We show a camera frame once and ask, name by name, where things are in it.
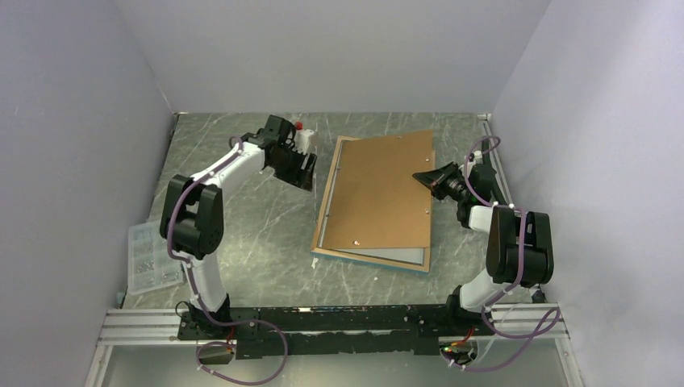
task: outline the brown cardboard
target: brown cardboard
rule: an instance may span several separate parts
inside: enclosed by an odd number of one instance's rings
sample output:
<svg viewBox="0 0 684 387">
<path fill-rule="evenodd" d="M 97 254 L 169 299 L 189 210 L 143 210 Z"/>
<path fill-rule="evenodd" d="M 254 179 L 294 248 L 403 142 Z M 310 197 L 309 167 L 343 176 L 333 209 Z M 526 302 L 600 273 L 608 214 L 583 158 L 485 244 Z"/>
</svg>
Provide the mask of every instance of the brown cardboard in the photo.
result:
<svg viewBox="0 0 684 387">
<path fill-rule="evenodd" d="M 318 218 L 318 222 L 316 224 L 316 228 L 314 231 L 314 239 L 313 239 L 312 244 L 311 244 L 311 252 L 314 254 L 320 254 L 320 255 L 324 255 L 324 256 L 334 256 L 334 257 L 339 257 L 339 258 L 344 258 L 344 259 L 368 262 L 368 263 L 372 263 L 372 264 L 383 264 L 383 265 L 394 266 L 394 267 L 398 267 L 398 268 L 416 270 L 416 271 L 425 272 L 425 273 L 428 272 L 430 269 L 430 247 L 426 247 L 424 249 L 423 264 L 411 264 L 411 263 L 401 262 L 401 261 L 396 261 L 396 260 L 387 260 L 385 258 L 376 257 L 376 256 L 365 256 L 362 254 L 352 254 L 349 252 L 338 252 L 336 250 L 326 249 L 326 248 L 322 248 L 319 246 L 321 231 L 323 229 L 323 224 L 325 223 L 325 215 L 326 215 L 326 210 L 327 210 L 328 198 L 330 197 L 331 193 L 335 193 L 334 192 L 335 190 L 332 189 L 332 180 L 333 180 L 333 177 L 336 175 L 337 161 L 341 157 L 342 146 L 344 144 L 344 146 L 346 147 L 347 145 L 350 144 L 351 141 L 356 141 L 356 140 L 358 140 L 358 139 L 355 139 L 353 137 L 347 137 L 347 136 L 339 136 L 337 138 L 337 144 L 335 147 L 335 152 L 333 154 L 332 163 L 330 166 L 330 173 L 328 174 L 328 180 L 327 180 L 327 183 L 325 186 L 325 190 L 323 192 L 323 199 L 322 199 L 322 204 L 321 204 L 321 208 L 320 208 L 320 212 L 319 212 L 319 218 Z M 434 159 L 435 159 L 434 151 L 431 151 L 430 158 L 431 159 L 427 162 L 428 164 L 430 164 L 428 169 L 433 169 L 434 168 Z M 428 207 L 428 209 L 431 213 L 432 212 L 432 200 L 430 200 L 430 206 Z"/>
<path fill-rule="evenodd" d="M 432 131 L 346 142 L 321 248 L 429 247 L 433 165 Z"/>
</svg>

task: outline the black bracket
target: black bracket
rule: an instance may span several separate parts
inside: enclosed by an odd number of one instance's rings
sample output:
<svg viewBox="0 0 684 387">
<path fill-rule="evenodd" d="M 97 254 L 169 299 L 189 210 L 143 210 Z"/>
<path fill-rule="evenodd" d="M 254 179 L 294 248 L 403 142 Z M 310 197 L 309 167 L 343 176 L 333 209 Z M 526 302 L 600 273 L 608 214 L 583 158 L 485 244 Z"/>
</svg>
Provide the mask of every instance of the black bracket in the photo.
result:
<svg viewBox="0 0 684 387">
<path fill-rule="evenodd" d="M 524 240 L 516 238 L 520 232 L 520 219 L 504 206 L 492 209 L 490 237 L 487 245 L 487 273 L 497 284 L 513 282 L 518 272 L 518 247 L 524 243 L 523 279 L 520 285 L 530 288 L 545 284 L 553 275 L 553 247 L 548 214 L 528 212 Z"/>
<path fill-rule="evenodd" d="M 240 321 L 247 319 L 259 318 L 259 311 L 255 308 L 231 308 L 231 320 Z M 254 340 L 257 338 L 258 325 L 255 324 L 250 327 L 249 324 L 239 324 L 235 326 L 234 339 L 238 340 Z M 230 327 L 224 327 L 223 332 L 230 332 Z M 181 325 L 178 327 L 179 340 L 210 340 L 217 339 L 216 335 L 208 335 L 197 324 L 196 319 L 193 319 L 191 312 L 183 312 L 181 315 Z"/>
<path fill-rule="evenodd" d="M 173 208 L 181 194 L 193 183 L 191 177 L 176 175 L 169 181 L 161 213 L 159 232 L 166 239 Z M 197 203 L 197 211 L 190 206 Z M 201 260 L 216 250 L 223 238 L 223 191 L 216 185 L 198 184 L 181 203 L 173 225 L 173 249 L 188 252 Z"/>
</svg>

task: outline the wall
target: wall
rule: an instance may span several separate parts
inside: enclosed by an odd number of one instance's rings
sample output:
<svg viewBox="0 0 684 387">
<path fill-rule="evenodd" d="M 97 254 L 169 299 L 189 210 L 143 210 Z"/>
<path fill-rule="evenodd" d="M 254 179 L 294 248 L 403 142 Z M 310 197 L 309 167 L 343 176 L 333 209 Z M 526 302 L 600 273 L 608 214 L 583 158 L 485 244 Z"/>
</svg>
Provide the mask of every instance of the wall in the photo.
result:
<svg viewBox="0 0 684 387">
<path fill-rule="evenodd" d="M 589 386 L 682 385 L 684 4 L 554 0 L 494 109 Z"/>
<path fill-rule="evenodd" d="M 549 0 L 116 0 L 174 111 L 491 112 Z"/>
<path fill-rule="evenodd" d="M 0 2 L 0 385 L 85 382 L 171 122 L 112 2 Z"/>
</svg>

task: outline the metal frame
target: metal frame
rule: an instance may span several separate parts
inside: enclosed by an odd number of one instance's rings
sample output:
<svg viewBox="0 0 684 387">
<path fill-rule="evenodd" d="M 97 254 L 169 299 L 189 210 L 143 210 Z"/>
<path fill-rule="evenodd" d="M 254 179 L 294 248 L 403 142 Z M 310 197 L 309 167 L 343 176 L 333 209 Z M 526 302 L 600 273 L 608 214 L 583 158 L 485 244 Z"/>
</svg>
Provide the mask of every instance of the metal frame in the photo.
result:
<svg viewBox="0 0 684 387">
<path fill-rule="evenodd" d="M 498 304 L 492 309 L 492 319 L 494 325 L 501 331 L 523 334 L 532 331 L 542 315 L 554 307 L 557 307 L 557 304 Z M 180 322 L 181 318 L 173 309 L 107 311 L 85 386 L 102 386 L 111 353 L 116 346 L 197 347 L 210 341 L 179 340 L 176 335 Z M 508 340 L 499 336 L 477 336 L 477 338 L 478 340 Z M 439 341 L 449 343 L 459 339 L 463 337 L 445 336 L 440 337 Z M 573 387 L 584 385 L 570 345 L 565 320 L 561 319 L 550 332 L 536 340 L 553 340 L 568 385 Z"/>
</svg>

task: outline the cable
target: cable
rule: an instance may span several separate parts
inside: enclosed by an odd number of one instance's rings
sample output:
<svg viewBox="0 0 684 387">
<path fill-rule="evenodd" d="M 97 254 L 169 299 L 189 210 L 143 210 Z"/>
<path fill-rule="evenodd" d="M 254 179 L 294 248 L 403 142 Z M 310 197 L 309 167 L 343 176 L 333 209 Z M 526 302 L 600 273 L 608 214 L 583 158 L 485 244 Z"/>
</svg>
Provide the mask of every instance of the cable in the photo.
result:
<svg viewBox="0 0 684 387">
<path fill-rule="evenodd" d="M 233 152 L 223 163 L 217 165 L 216 168 L 214 168 L 211 171 L 209 171 L 209 172 L 201 175 L 200 177 L 198 177 L 195 181 L 193 181 L 188 186 L 188 188 L 183 190 L 183 192 L 181 193 L 181 196 L 178 198 L 178 201 L 176 202 L 176 206 L 173 208 L 173 212 L 171 214 L 171 219 L 169 221 L 169 227 L 168 227 L 168 230 L 166 233 L 166 252 L 169 254 L 171 259 L 180 260 L 181 262 L 186 264 L 186 272 L 187 272 L 187 276 L 188 276 L 188 282 L 190 283 L 190 289 L 192 290 L 193 297 L 197 298 L 197 303 L 199 304 L 200 309 L 202 309 L 202 312 L 204 313 L 206 318 L 211 323 L 213 323 L 214 325 L 219 326 L 219 327 L 235 327 L 235 326 L 238 326 L 240 324 L 249 324 L 249 323 L 265 325 L 265 326 L 273 329 L 274 331 L 276 331 L 276 333 L 278 333 L 278 335 L 282 339 L 283 347 L 285 348 L 285 355 L 282 357 L 282 362 L 281 362 L 280 366 L 278 367 L 278 369 L 276 370 L 276 372 L 274 372 L 273 375 L 271 375 L 270 377 L 267 377 L 267 378 L 260 380 L 260 381 L 239 381 L 237 379 L 227 377 L 220 372 L 216 372 L 213 369 L 209 369 L 207 366 L 202 364 L 199 356 L 202 353 L 202 350 L 204 350 L 205 348 L 207 348 L 207 347 L 218 347 L 218 346 L 229 348 L 230 344 L 220 342 L 220 341 L 212 341 L 212 342 L 206 343 L 197 349 L 197 352 L 195 354 L 195 359 L 196 359 L 197 364 L 198 364 L 198 369 L 201 369 L 202 371 L 207 372 L 211 375 L 214 375 L 215 377 L 219 377 L 225 381 L 230 381 L 231 383 L 235 383 L 237 385 L 263 385 L 263 384 L 268 383 L 268 382 L 272 381 L 273 379 L 275 379 L 278 376 L 278 374 L 280 374 L 282 369 L 285 367 L 285 363 L 287 361 L 287 353 L 289 351 L 289 348 L 287 345 L 287 338 L 285 337 L 285 334 L 283 333 L 283 331 L 281 331 L 280 328 L 276 327 L 271 322 L 259 320 L 259 319 L 255 319 L 255 318 L 250 318 L 247 320 L 234 321 L 234 322 L 217 321 L 215 318 L 213 318 L 211 316 L 211 313 L 209 312 L 208 308 L 206 307 L 206 304 L 204 303 L 204 300 L 202 300 L 202 296 L 200 295 L 200 293 L 198 291 L 197 284 L 195 283 L 195 280 L 194 280 L 194 274 L 193 274 L 193 269 L 192 269 L 192 264 L 191 264 L 190 259 L 185 258 L 183 256 L 179 256 L 178 254 L 173 252 L 173 241 L 172 241 L 172 239 L 173 239 L 173 226 L 176 224 L 178 212 L 180 212 L 181 207 L 183 206 L 183 202 L 186 200 L 186 198 L 188 197 L 190 192 L 195 187 L 197 187 L 199 184 L 201 184 L 203 181 L 205 181 L 213 173 L 216 173 L 216 172 L 220 171 L 221 169 L 226 168 L 233 161 L 235 161 L 235 159 L 237 159 L 238 155 L 240 155 L 242 153 L 242 151 L 244 149 L 244 145 L 242 144 L 242 139 L 240 137 L 232 137 L 231 141 L 235 138 L 237 138 L 237 140 L 238 140 L 237 151 Z"/>
<path fill-rule="evenodd" d="M 482 148 L 480 149 L 481 152 L 486 152 L 484 153 L 484 157 L 482 157 L 482 162 L 484 164 L 489 165 L 494 169 L 494 161 L 492 160 L 492 155 L 489 151 L 490 149 L 490 143 L 488 141 L 483 141 L 482 142 Z M 496 184 L 494 184 L 494 188 L 492 189 L 492 194 L 494 195 L 494 199 L 496 199 L 497 202 L 501 204 L 508 204 L 506 201 L 506 198 L 503 196 L 503 191 L 501 190 L 501 186 L 499 185 L 499 181 L 497 181 Z"/>
<path fill-rule="evenodd" d="M 470 339 L 470 336 L 472 336 L 474 332 L 475 332 L 475 327 L 471 327 L 470 329 L 468 329 L 468 334 L 465 335 L 463 340 L 454 341 L 453 343 L 451 343 L 451 346 L 457 347 L 459 345 L 465 344 L 465 342 L 468 341 L 468 339 Z"/>
<path fill-rule="evenodd" d="M 511 312 L 513 311 L 514 308 L 516 308 L 517 306 L 521 306 L 521 305 L 523 305 L 523 303 L 519 302 L 519 303 L 511 306 L 506 311 L 506 313 L 504 313 L 503 316 L 501 316 L 501 324 L 503 324 L 503 322 L 506 321 L 506 318 L 508 318 L 508 315 L 511 314 Z M 487 353 L 490 352 L 490 348 L 492 347 L 492 345 L 494 345 L 494 341 L 496 341 L 496 340 L 489 340 L 489 343 L 485 347 L 485 350 L 482 352 L 482 354 L 478 353 L 477 359 L 475 359 L 475 361 L 473 362 L 474 364 L 480 363 L 481 361 L 483 361 L 485 359 L 485 356 L 487 356 Z"/>
<path fill-rule="evenodd" d="M 231 333 L 230 333 L 230 335 L 228 335 L 228 337 L 226 338 L 226 344 L 228 344 L 227 350 L 228 350 L 230 353 L 233 353 L 233 347 L 234 347 L 234 346 L 231 344 L 231 339 L 233 338 L 233 335 L 234 335 L 234 334 L 235 334 L 235 327 L 231 327 Z"/>
<path fill-rule="evenodd" d="M 486 135 L 484 137 L 481 137 L 480 139 L 478 139 L 477 141 L 475 141 L 473 143 L 473 145 L 470 147 L 470 150 L 468 150 L 468 153 L 465 154 L 465 161 L 463 162 L 463 165 L 464 165 L 463 168 L 465 168 L 465 166 L 468 165 L 468 161 L 470 160 L 470 155 L 473 154 L 473 152 L 475 151 L 475 148 L 477 148 L 479 144 L 481 144 L 484 141 L 487 141 L 488 139 L 494 140 L 495 143 L 494 143 L 494 145 L 491 146 L 491 148 L 487 148 L 486 150 L 482 151 L 483 156 L 486 155 L 487 153 L 495 150 L 498 147 L 498 145 L 501 143 L 501 138 L 496 136 L 496 135 Z M 492 207 L 492 203 L 483 199 L 482 196 L 478 195 L 478 193 L 475 192 L 475 189 L 473 189 L 473 186 L 470 184 L 470 180 L 468 177 L 465 179 L 465 185 L 468 187 L 468 191 L 470 191 L 470 193 L 473 194 L 473 196 L 480 203 L 482 203 L 483 206 Z"/>
<path fill-rule="evenodd" d="M 183 318 L 183 316 L 178 313 L 178 306 L 181 304 L 186 304 L 188 310 L 190 309 L 190 304 L 188 303 L 188 301 L 179 301 L 178 304 L 176 304 L 176 307 L 173 308 L 173 310 L 176 312 L 176 316 Z"/>
<path fill-rule="evenodd" d="M 544 317 L 542 317 L 541 320 L 539 320 L 539 322 L 536 324 L 535 331 L 538 330 L 538 329 L 541 327 L 541 324 L 543 324 L 543 323 L 546 321 L 546 319 L 548 318 L 548 316 L 549 316 L 551 313 L 553 313 L 553 311 L 555 311 L 555 310 L 558 310 L 558 312 L 557 312 L 558 314 L 560 313 L 560 310 L 559 310 L 558 308 L 554 308 L 554 309 L 548 310 L 548 311 L 546 312 L 546 314 L 544 315 Z M 534 336 L 528 338 L 527 340 L 525 340 L 525 343 L 523 343 L 523 345 L 522 345 L 520 348 L 518 348 L 518 351 L 516 351 L 516 352 L 513 354 L 513 356 L 511 356 L 510 358 L 508 358 L 508 360 L 504 361 L 504 362 L 501 363 L 501 364 L 497 364 L 497 365 L 495 365 L 495 366 L 493 366 L 493 367 L 485 367 L 485 368 L 472 368 L 472 367 L 465 367 L 465 366 L 461 366 L 461 367 L 462 367 L 462 369 L 463 369 L 464 371 L 468 371 L 468 372 L 493 372 L 493 371 L 498 371 L 499 369 L 507 367 L 508 365 L 510 365 L 511 363 L 513 363 L 516 359 L 518 359 L 518 357 L 520 357 L 520 355 L 523 354 L 523 352 L 525 351 L 525 349 L 527 349 L 527 347 L 530 345 L 530 343 L 532 342 L 533 339 L 534 339 Z"/>
</svg>

